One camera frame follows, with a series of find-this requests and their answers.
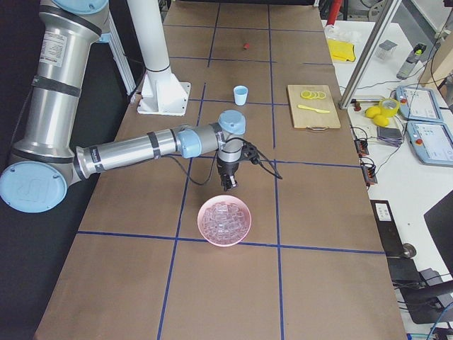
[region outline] paper cup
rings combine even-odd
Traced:
[[[245,86],[239,85],[233,89],[234,93],[234,103],[236,105],[242,106],[247,101],[248,89]]]

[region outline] red object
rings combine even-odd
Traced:
[[[328,14],[327,25],[333,25],[335,23],[342,3],[343,0],[333,0],[333,3],[331,5],[331,12]]]

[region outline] white bracket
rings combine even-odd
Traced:
[[[172,73],[169,79],[156,80],[151,85],[148,74],[145,75],[142,99],[137,108],[138,113],[154,115],[185,115],[187,109],[190,83],[179,82]]]

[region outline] lemon slice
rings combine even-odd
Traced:
[[[303,99],[310,99],[311,97],[311,91],[303,91],[300,93],[300,96],[303,98]]]

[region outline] white pillar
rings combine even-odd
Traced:
[[[157,0],[127,0],[127,4],[147,68],[138,111],[184,115],[190,83],[180,83],[171,73]]]

